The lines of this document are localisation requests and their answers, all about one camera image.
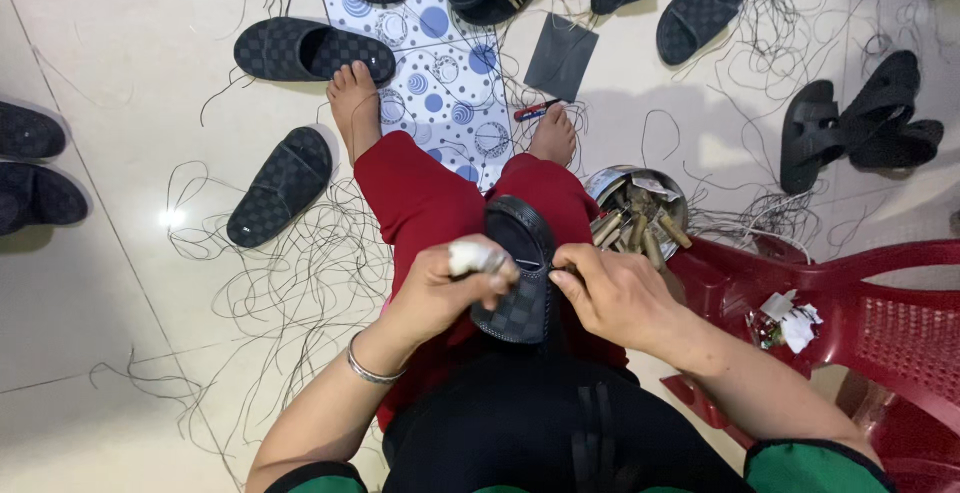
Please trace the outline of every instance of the tile floor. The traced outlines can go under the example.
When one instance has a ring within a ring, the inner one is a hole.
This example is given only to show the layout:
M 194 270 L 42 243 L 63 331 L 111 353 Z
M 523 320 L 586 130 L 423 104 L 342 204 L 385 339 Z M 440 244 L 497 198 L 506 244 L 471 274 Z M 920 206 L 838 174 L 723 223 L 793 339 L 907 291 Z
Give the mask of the tile floor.
M 326 16 L 323 0 L 287 1 L 293 16 Z M 960 209 L 952 82 L 960 60 L 949 37 L 958 19 L 928 0 L 793 1 L 803 15 L 772 65 L 743 44 L 714 43 L 708 50 L 720 50 L 695 67 L 664 67 L 653 33 L 669 0 L 601 19 L 580 90 L 589 129 L 578 174 L 649 166 L 688 192 L 709 175 L 703 206 L 745 206 L 758 188 L 738 185 L 772 183 L 777 173 L 783 105 L 796 83 L 833 80 L 841 105 L 849 102 L 875 65 L 862 49 L 877 44 L 880 26 L 893 47 L 921 57 L 918 117 L 946 124 L 942 154 L 896 180 L 846 160 L 828 167 L 812 202 L 823 228 L 810 252 L 825 259 L 948 237 L 947 217 Z M 566 6 L 579 12 L 587 2 Z M 238 82 L 201 120 L 205 101 L 238 78 L 235 35 L 280 9 L 280 0 L 0 0 L 0 96 L 62 116 L 73 142 L 52 165 L 90 192 L 92 206 L 73 228 L 0 238 L 0 491 L 240 490 L 285 398 L 377 314 L 388 253 L 329 207 L 301 229 L 361 236 L 360 277 L 350 276 L 355 248 L 319 247 L 309 231 L 270 254 L 188 258 L 222 249 L 198 229 L 222 225 L 241 197 L 223 183 L 245 187 L 282 135 L 316 123 L 335 139 L 322 84 Z M 510 26 L 504 67 L 519 80 L 549 10 L 565 11 L 559 0 L 534 0 Z M 775 23 L 761 18 L 762 40 Z M 197 180 L 207 172 L 222 182 Z M 337 179 L 350 175 L 341 167 Z M 189 201 L 179 204 L 183 191 Z M 336 195 L 359 202 L 346 189 Z M 317 251 L 335 268 L 307 272 Z M 238 277 L 245 269 L 256 276 Z M 955 286 L 960 274 L 888 280 Z M 298 368 L 301 348 L 311 358 Z M 632 360 L 645 386 L 675 402 L 656 381 L 671 372 L 666 364 L 639 352 Z M 729 438 L 693 421 L 742 464 Z M 373 489 L 386 475 L 377 439 L 356 459 Z

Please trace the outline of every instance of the toe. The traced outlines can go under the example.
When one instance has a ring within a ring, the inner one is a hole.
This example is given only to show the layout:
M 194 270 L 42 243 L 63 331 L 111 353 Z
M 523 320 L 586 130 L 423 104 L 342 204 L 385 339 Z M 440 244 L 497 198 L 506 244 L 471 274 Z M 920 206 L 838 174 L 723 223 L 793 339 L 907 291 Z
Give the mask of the toe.
M 343 74 L 343 80 L 346 82 L 346 87 L 351 88 L 357 85 L 357 80 L 354 78 L 354 70 L 351 69 L 349 65 L 341 65 L 340 72 Z
M 564 111 L 564 106 L 558 103 L 554 106 L 550 106 L 549 108 L 547 108 L 546 116 L 544 116 L 543 118 L 549 124 L 558 123 L 558 120 L 561 117 L 566 116 L 566 113 L 563 111 Z
M 377 89 L 377 87 L 374 85 L 374 79 L 370 76 L 370 70 L 367 69 L 367 65 L 363 61 L 360 61 L 359 59 L 354 61 L 353 75 L 357 80 L 358 86 L 368 89 Z

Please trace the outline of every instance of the gray sandpaper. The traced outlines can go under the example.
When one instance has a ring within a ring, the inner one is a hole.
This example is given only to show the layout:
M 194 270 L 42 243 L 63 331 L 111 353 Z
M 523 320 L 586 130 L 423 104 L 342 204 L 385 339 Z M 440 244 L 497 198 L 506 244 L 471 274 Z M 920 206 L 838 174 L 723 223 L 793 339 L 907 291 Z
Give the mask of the gray sandpaper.
M 523 83 L 575 101 L 600 36 L 553 13 L 546 16 L 540 36 Z

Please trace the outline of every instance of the leg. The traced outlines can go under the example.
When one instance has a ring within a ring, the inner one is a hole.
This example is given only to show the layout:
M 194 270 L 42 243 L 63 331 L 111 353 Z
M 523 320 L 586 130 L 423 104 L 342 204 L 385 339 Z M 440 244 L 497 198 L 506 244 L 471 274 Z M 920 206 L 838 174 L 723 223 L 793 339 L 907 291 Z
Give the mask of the leg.
M 564 167 L 573 156 L 576 138 L 563 111 L 560 105 L 550 107 L 536 126 L 530 153 L 507 161 L 500 180 L 486 193 L 488 200 L 512 195 L 532 205 L 550 225 L 557 246 L 590 243 L 591 221 L 600 211 L 580 180 Z M 627 365 L 623 347 L 587 333 L 573 307 L 566 300 L 562 303 L 560 318 L 573 355 L 613 367 Z
M 338 71 L 327 94 L 354 177 L 380 224 L 383 241 L 394 247 L 395 294 L 417 253 L 483 232 L 484 199 L 475 184 L 427 155 L 406 132 L 381 138 L 377 88 L 362 62 Z M 407 364 L 407 373 L 380 404 L 376 413 L 380 428 L 446 379 L 454 366 L 479 355 L 485 339 L 463 315 L 448 331 L 422 345 Z

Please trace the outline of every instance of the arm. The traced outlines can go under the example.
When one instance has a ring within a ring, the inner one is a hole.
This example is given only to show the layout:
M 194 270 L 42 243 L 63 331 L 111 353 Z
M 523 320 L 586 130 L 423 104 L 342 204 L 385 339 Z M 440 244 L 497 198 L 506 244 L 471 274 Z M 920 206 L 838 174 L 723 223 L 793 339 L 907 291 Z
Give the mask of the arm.
M 678 304 L 640 254 L 565 245 L 550 278 L 570 299 L 584 328 L 618 345 L 647 352 L 694 376 L 717 404 L 754 438 L 819 438 L 880 458 L 857 426 L 818 396 L 800 374 Z
M 483 236 L 471 236 L 501 249 Z M 402 289 L 375 322 L 353 341 L 353 356 L 368 371 L 392 376 L 417 347 L 443 333 L 470 303 L 493 309 L 520 272 L 511 261 L 497 274 L 450 280 L 448 246 L 416 256 Z M 373 414 L 390 391 L 358 376 L 341 352 L 281 413 L 256 453 L 247 493 L 261 493 L 283 474 L 316 461 L 348 461 L 360 448 Z

